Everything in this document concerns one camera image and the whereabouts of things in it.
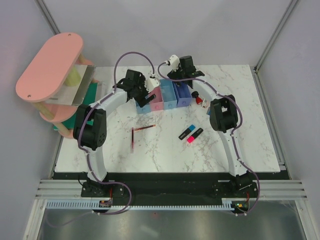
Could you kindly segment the pink bin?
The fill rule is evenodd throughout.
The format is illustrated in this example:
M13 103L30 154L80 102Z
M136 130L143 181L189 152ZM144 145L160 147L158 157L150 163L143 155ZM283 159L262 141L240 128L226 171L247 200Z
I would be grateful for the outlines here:
M164 110L164 101L160 87L156 87L150 95L155 95L155 98L149 102L150 110L152 112Z

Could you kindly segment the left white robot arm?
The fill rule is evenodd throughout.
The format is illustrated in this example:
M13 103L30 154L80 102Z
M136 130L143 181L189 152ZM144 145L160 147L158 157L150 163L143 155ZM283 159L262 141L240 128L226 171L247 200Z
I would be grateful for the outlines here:
M75 114L73 138L79 149L84 151L87 163L87 179L82 184L83 198L106 197L114 185L124 187L120 182L106 182L108 171L104 163L103 145L107 139L107 116L121 105L134 99L142 108L156 98L151 93L160 86L152 73L146 78L141 72L127 70L119 82L115 82L111 93L89 105L81 104Z

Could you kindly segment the blue eraser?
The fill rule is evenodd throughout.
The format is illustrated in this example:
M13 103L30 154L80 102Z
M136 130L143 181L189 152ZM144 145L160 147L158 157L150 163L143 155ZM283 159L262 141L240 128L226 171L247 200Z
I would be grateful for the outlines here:
M210 114L211 114L211 109L210 109L210 107L208 108L206 114L207 114L207 115L210 115Z

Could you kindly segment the purple bin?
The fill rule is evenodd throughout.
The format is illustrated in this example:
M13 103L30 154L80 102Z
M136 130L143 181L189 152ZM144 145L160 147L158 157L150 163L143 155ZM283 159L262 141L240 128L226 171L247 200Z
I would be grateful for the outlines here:
M193 98L191 96L189 87L185 83L177 85L176 82L173 83L174 92L177 99L177 108L188 107Z

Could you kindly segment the light blue bin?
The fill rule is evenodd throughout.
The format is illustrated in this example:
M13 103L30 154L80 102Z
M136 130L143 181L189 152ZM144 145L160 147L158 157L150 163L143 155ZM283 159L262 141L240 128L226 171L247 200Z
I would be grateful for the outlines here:
M148 114L151 112L151 107L150 104L147 103L146 105L144 105L143 107L140 107L140 105L138 104L138 102L135 102L136 105L136 112L137 114Z

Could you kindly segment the red black stamp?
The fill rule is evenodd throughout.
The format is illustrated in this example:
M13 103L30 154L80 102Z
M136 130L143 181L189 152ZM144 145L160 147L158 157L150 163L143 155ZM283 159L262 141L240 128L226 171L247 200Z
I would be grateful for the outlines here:
M193 91L191 96L195 99L197 105L201 105L203 103L203 99L200 97L200 94L197 91Z

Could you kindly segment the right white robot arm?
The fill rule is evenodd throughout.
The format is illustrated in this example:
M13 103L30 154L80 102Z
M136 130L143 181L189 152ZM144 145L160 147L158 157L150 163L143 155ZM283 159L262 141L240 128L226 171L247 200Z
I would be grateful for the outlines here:
M260 181L258 175L245 163L240 150L236 130L243 124L243 115L236 103L235 97L217 91L207 80L204 73L196 70L191 56L178 57L172 55L165 64L171 67L167 74L169 80L175 83L186 83L198 91L205 100L210 102L209 122L214 131L219 134L228 161L228 171L232 176L229 191L235 197L242 196L247 186L252 184L249 173L257 180L256 197L260 197Z

